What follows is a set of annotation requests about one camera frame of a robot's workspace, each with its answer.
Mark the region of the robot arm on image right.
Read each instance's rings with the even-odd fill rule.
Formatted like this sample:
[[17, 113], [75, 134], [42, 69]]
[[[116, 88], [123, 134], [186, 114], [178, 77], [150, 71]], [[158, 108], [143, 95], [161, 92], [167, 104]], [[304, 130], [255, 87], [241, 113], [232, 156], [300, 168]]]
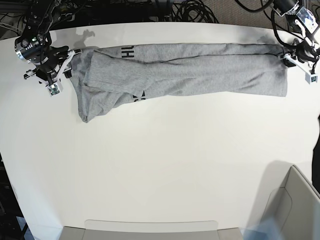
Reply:
[[[298, 27], [302, 40], [297, 40], [293, 44], [282, 41], [278, 34], [275, 16], [286, 16], [289, 22]], [[320, 59], [320, 51], [314, 34], [319, 25], [313, 13], [300, 4], [298, 0], [274, 0], [270, 14], [272, 29], [277, 41], [287, 50], [294, 60], [300, 63], [311, 64], [314, 69]]]

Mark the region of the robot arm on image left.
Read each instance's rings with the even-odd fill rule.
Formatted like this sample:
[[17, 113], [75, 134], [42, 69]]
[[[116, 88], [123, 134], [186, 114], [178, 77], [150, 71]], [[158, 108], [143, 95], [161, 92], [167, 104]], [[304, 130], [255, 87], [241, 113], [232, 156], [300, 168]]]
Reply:
[[51, 27], [61, 19], [60, 0], [34, 0], [27, 12], [22, 35], [14, 42], [16, 55], [35, 66], [32, 74], [49, 84], [55, 82], [56, 68], [67, 59], [68, 46], [53, 47]]

